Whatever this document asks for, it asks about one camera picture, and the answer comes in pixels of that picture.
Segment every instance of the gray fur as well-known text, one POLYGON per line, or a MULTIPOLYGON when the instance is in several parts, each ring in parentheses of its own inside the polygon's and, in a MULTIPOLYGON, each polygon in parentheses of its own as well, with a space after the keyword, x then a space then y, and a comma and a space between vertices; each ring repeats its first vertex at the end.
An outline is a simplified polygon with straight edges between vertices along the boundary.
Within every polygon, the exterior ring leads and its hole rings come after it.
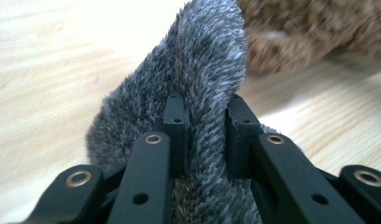
POLYGON ((224 111, 245 76, 242 27, 233 0, 185 5, 161 44, 104 99, 87 134, 92 163, 110 170, 162 118, 166 97, 181 93, 193 146, 190 179, 174 189, 177 223, 261 223, 249 181, 228 178, 224 160, 224 111))

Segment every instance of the round hole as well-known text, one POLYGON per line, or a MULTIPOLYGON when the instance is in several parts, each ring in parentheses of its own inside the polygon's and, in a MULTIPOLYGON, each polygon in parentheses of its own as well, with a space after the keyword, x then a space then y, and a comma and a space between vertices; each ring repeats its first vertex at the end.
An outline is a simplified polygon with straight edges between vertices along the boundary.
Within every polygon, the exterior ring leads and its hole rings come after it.
POLYGON ((371 175, 361 174, 361 177, 371 182, 377 182, 377 179, 371 175))
POLYGON ((354 172, 354 176, 362 183, 372 186, 381 187, 381 178, 366 170, 357 170, 354 172))
POLYGON ((146 193, 139 193, 133 197, 133 203, 137 205, 144 204, 148 201, 149 197, 146 193))
POLYGON ((278 135, 269 135, 267 137, 267 140, 270 142, 270 143, 273 143, 273 144, 276 144, 276 145, 281 145, 281 144, 284 144, 284 138, 278 136, 278 135))
POLYGON ((76 188, 82 186, 92 179, 92 173, 90 171, 77 171, 66 178, 65 184, 70 188, 76 188))
POLYGON ((145 138, 145 142, 148 144, 158 144, 161 141, 162 141, 162 137, 157 134, 152 134, 145 138))
POLYGON ((328 200, 327 200, 327 198, 325 198, 325 197, 322 196, 321 194, 313 194, 313 195, 312 195, 312 199, 313 199, 313 201, 315 201, 316 203, 319 203, 319 204, 322 204, 322 205, 327 205, 327 204, 328 204, 328 200))

